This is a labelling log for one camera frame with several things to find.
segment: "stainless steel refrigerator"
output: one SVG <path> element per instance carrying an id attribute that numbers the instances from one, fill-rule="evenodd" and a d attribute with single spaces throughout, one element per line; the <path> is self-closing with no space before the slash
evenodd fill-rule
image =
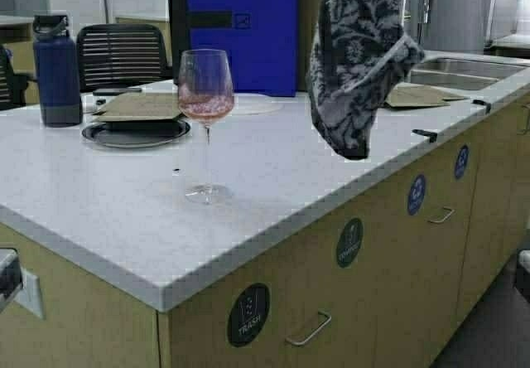
<path id="1" fill-rule="evenodd" d="M 403 0 L 407 32 L 427 50 L 484 52 L 490 0 Z"/>

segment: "glass stem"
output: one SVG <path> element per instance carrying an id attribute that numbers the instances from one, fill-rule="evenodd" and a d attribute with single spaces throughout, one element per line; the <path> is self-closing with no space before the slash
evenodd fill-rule
<path id="1" fill-rule="evenodd" d="M 206 170 L 206 192 L 208 194 L 212 193 L 213 183 L 212 183 L 212 172 L 210 170 L 210 126 L 205 125 L 206 130 L 206 145 L 205 145 L 205 170 Z"/>

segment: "chair backrest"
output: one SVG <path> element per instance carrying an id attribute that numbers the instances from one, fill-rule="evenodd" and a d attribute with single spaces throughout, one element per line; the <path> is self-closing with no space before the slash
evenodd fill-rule
<path id="1" fill-rule="evenodd" d="M 0 111 L 12 108 L 14 94 L 13 69 L 6 50 L 0 45 Z"/>
<path id="2" fill-rule="evenodd" d="M 166 47 L 161 31 L 147 24 L 89 26 L 77 36 L 82 92 L 166 80 Z"/>

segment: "sink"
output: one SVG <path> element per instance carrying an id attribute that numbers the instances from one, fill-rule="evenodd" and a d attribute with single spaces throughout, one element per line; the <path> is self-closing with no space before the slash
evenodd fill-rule
<path id="1" fill-rule="evenodd" d="M 458 90 L 482 90 L 526 69 L 524 65 L 439 58 L 414 67 L 409 82 Z"/>

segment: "white plate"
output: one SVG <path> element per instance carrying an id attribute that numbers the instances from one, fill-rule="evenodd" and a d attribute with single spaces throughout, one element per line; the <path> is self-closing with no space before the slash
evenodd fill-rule
<path id="1" fill-rule="evenodd" d="M 235 107 L 231 115 L 258 115 L 273 113 L 282 109 L 283 104 L 264 94 L 235 95 Z"/>

